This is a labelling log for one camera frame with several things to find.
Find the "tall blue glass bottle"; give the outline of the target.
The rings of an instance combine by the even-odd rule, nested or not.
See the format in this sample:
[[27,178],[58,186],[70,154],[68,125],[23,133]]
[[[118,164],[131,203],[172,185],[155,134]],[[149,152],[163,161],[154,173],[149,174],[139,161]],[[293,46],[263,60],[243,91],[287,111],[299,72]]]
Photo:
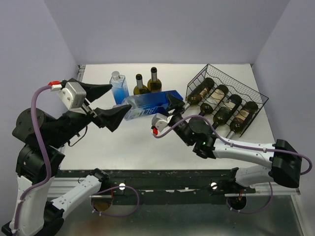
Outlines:
[[129,96],[125,75],[121,75],[118,71],[112,72],[109,83],[112,85],[111,91],[117,105]]

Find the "short blue glass bottle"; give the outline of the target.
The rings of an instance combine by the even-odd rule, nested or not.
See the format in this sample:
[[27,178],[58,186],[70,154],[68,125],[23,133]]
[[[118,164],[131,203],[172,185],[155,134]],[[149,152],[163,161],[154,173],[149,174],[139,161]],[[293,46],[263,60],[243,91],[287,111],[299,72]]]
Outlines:
[[176,90],[168,90],[141,95],[132,95],[126,97],[121,104],[114,105],[113,108],[127,104],[131,105],[132,108],[124,116],[125,120],[132,120],[154,115],[156,113],[162,113],[168,107],[168,94],[183,101],[182,96]]

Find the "green wine bottle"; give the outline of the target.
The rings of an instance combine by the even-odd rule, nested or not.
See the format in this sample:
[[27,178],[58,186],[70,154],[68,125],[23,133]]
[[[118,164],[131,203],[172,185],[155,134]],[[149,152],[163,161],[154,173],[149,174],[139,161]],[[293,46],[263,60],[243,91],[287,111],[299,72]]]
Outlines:
[[190,106],[197,105],[214,87],[215,82],[212,78],[205,78],[201,84],[199,84],[186,99],[184,110],[187,110]]
[[216,129],[218,126],[226,124],[241,103],[242,98],[239,95],[231,95],[215,113],[213,117],[213,128]]
[[200,116],[210,115],[228,93],[226,85],[219,85],[200,106]]

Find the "green bottle grey foil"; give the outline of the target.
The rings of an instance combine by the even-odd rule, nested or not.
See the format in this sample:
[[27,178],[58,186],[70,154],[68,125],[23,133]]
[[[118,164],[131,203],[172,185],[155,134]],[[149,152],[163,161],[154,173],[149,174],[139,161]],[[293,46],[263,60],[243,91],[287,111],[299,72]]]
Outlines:
[[247,102],[230,123],[226,138],[231,139],[235,134],[240,134],[257,110],[258,105],[255,102]]

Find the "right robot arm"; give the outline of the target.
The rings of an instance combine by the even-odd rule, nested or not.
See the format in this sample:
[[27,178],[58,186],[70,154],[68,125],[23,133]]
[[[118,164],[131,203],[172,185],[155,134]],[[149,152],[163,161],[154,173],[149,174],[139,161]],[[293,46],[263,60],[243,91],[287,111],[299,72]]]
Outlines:
[[233,169],[232,177],[226,181],[227,189],[233,193],[252,184],[275,182],[287,188],[297,188],[300,183],[302,155],[286,140],[278,139],[273,144],[256,144],[223,138],[213,126],[199,115],[181,115],[184,102],[170,93],[166,94],[169,115],[168,126],[193,152],[203,158],[235,159],[253,163],[249,168]]

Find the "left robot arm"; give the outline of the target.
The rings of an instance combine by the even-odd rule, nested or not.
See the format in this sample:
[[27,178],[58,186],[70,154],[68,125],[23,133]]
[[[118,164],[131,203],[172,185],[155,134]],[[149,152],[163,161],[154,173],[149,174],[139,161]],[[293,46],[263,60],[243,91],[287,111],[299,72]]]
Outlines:
[[[31,106],[20,113],[13,136],[24,143],[16,165],[18,195],[13,218],[3,225],[7,236],[54,236],[67,216],[86,198],[104,194],[110,188],[109,176],[100,169],[92,170],[82,183],[52,201],[48,192],[64,154],[60,148],[79,135],[90,123],[115,131],[130,105],[103,110],[90,103],[106,94],[111,84],[92,85],[75,79],[52,81],[33,95]],[[59,118],[36,106],[45,90],[57,91],[67,111]]]

